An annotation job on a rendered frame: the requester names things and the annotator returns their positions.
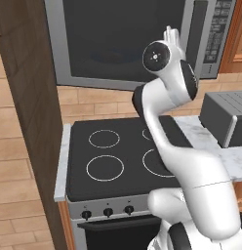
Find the dark wooden side panel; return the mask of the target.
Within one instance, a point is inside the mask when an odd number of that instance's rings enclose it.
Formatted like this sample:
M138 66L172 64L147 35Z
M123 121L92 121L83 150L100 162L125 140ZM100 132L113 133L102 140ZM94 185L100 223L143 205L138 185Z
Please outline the dark wooden side panel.
M67 250L54 201L62 121L44 0L0 0L0 54L55 250Z

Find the dark grey toaster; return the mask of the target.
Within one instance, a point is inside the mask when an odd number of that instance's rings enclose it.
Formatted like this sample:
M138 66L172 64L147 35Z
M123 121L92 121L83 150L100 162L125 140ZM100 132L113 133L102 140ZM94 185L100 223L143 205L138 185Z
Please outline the dark grey toaster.
M220 147L242 146L242 91L206 93L199 120Z

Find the wooden wall cupboard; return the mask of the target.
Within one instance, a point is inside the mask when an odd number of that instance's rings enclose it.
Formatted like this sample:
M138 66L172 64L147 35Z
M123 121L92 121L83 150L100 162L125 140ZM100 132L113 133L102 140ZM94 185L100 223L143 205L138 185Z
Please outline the wooden wall cupboard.
M219 69L219 73L238 72L242 72L242 0L236 0Z

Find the black hob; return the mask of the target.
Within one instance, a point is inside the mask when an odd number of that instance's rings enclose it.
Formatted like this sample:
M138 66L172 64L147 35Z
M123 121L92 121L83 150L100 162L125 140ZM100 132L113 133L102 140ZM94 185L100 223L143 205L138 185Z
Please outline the black hob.
M69 200L147 194L179 185L139 118L76 121L72 125L66 180Z

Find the dark glass microwave door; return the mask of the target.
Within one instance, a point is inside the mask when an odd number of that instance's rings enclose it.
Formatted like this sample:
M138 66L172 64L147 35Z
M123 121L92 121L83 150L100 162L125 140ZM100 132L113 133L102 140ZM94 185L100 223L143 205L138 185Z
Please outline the dark glass microwave door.
M57 83L134 90L155 76L145 47L167 26L186 47L194 0L44 0Z

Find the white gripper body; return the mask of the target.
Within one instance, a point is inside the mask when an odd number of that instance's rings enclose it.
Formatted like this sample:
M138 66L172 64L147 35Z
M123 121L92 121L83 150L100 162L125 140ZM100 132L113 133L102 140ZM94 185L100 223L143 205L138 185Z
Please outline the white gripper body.
M180 44L180 34L176 28L171 28L169 25L166 27L166 30L163 33L164 40L174 44L175 46L179 47Z

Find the wooden base cupboard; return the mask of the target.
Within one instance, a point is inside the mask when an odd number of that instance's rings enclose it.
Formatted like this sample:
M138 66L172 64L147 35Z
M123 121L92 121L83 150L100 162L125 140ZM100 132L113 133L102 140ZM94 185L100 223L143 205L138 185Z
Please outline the wooden base cupboard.
M242 182L233 183L239 210L242 212Z

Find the silver microwave oven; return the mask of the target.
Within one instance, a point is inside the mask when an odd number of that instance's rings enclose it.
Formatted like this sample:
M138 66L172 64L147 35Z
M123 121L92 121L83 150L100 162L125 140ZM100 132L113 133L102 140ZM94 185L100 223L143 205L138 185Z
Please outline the silver microwave oven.
M196 77L199 79L215 79L218 75L224 44L236 3L236 0L207 1L208 6L197 61L195 68L193 68Z

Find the black oven door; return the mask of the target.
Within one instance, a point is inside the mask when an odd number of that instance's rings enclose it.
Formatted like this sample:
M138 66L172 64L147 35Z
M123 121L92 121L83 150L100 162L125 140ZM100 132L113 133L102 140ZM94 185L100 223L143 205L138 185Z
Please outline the black oven door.
M113 229L86 231L88 250L146 250L156 236L159 224Z

